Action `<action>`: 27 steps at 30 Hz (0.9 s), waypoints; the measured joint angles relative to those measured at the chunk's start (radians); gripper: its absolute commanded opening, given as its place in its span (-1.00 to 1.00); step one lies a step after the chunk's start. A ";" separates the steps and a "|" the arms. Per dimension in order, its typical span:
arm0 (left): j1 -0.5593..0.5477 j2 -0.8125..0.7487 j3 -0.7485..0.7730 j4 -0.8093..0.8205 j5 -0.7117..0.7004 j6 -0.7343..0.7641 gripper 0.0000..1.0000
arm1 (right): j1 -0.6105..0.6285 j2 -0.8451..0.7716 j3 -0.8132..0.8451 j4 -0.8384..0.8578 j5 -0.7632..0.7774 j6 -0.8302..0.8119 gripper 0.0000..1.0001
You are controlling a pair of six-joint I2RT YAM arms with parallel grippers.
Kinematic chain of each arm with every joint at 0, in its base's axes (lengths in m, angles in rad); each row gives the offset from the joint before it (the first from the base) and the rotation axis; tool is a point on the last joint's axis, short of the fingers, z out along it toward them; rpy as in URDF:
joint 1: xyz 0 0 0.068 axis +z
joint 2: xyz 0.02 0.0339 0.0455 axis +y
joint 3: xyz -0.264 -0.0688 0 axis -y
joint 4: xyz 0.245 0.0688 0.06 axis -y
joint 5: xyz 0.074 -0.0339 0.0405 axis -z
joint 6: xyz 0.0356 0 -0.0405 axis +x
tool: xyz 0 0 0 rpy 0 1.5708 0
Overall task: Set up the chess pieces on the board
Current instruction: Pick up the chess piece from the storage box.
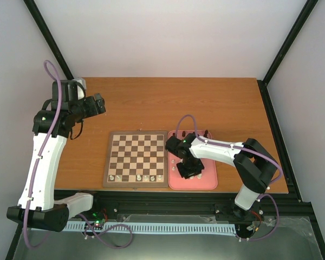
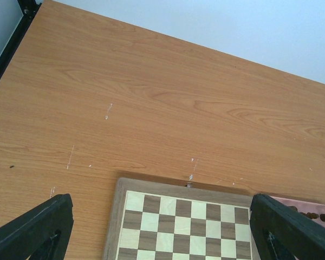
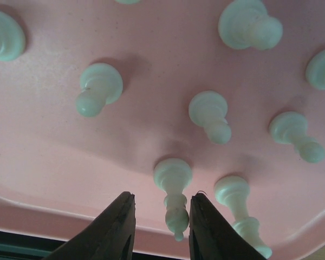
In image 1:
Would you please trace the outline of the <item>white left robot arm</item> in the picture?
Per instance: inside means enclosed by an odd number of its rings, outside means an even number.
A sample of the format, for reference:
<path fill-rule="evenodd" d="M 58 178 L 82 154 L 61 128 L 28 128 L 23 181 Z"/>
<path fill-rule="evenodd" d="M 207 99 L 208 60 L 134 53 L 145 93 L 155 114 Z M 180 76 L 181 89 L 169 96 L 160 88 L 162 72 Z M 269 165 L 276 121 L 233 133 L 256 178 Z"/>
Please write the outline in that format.
<path fill-rule="evenodd" d="M 54 199 L 60 157 L 67 140 L 72 138 L 73 127 L 106 111 L 100 94 L 86 95 L 83 79 L 63 80 L 61 87 L 59 96 L 57 82 L 53 82 L 51 99 L 34 117 L 34 150 L 27 181 L 17 205 L 6 212 L 13 222 L 55 232 L 62 231 L 68 220 L 79 213 L 96 218 L 102 211 L 101 203 L 89 193 Z"/>

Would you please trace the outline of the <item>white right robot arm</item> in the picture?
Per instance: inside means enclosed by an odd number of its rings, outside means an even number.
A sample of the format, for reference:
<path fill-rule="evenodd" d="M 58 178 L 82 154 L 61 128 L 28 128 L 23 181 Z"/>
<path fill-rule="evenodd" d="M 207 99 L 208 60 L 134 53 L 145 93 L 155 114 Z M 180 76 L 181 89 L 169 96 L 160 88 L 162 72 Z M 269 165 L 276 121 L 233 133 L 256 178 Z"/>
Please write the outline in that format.
<path fill-rule="evenodd" d="M 242 181 L 234 205 L 249 211 L 254 202 L 264 197 L 266 190 L 283 177 L 283 169 L 268 151 L 255 139 L 245 142 L 225 142 L 209 139 L 195 132 L 183 139 L 174 134 L 165 149 L 178 157 L 177 169 L 182 178 L 188 179 L 205 170 L 203 159 L 213 160 L 234 167 Z"/>

